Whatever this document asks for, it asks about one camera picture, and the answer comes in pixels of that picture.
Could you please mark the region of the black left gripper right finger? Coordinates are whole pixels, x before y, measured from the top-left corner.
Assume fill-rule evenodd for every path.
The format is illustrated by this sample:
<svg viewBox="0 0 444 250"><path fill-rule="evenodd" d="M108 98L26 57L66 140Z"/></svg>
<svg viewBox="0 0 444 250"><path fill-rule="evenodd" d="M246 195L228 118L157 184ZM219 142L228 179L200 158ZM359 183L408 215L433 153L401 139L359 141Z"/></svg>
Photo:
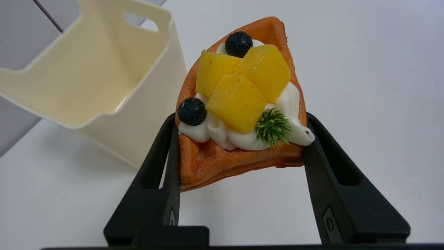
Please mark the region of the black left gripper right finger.
<svg viewBox="0 0 444 250"><path fill-rule="evenodd" d="M307 122L315 141L302 157L322 244L406 243L411 228L404 217L314 115Z"/></svg>

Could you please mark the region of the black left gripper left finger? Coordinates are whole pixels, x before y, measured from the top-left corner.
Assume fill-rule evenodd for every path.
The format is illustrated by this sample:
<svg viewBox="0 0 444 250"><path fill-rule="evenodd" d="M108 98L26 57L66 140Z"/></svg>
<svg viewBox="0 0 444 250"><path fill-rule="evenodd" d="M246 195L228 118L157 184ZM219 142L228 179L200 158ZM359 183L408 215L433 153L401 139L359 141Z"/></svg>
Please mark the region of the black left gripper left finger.
<svg viewBox="0 0 444 250"><path fill-rule="evenodd" d="M208 247L205 226L179 226L180 153L175 114L161 126L104 228L110 247Z"/></svg>

